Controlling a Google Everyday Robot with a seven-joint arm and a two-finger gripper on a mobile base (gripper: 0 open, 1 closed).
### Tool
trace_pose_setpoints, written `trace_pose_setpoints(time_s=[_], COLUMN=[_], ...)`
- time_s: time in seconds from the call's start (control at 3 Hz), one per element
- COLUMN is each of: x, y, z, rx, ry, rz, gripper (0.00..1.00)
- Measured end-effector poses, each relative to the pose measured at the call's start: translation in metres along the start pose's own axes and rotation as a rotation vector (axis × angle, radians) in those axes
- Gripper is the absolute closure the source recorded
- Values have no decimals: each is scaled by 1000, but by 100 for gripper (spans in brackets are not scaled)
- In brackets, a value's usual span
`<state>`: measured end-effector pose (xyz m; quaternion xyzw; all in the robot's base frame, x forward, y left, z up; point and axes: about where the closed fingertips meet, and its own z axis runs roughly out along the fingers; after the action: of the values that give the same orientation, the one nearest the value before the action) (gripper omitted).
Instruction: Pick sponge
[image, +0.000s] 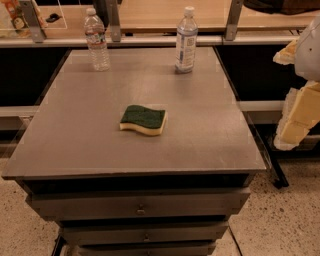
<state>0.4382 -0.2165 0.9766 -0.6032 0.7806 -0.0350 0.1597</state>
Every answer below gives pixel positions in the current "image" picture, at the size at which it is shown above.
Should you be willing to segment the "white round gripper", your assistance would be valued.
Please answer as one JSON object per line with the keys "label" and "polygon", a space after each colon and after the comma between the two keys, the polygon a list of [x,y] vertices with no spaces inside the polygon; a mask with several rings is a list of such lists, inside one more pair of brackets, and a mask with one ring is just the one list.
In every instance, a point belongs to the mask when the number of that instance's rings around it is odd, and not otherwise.
{"label": "white round gripper", "polygon": [[273,61],[281,65],[295,63],[298,76],[313,80],[300,89],[291,88],[285,98],[273,144],[288,151],[297,147],[320,122],[320,15],[311,21],[298,41],[295,39],[278,51]]}

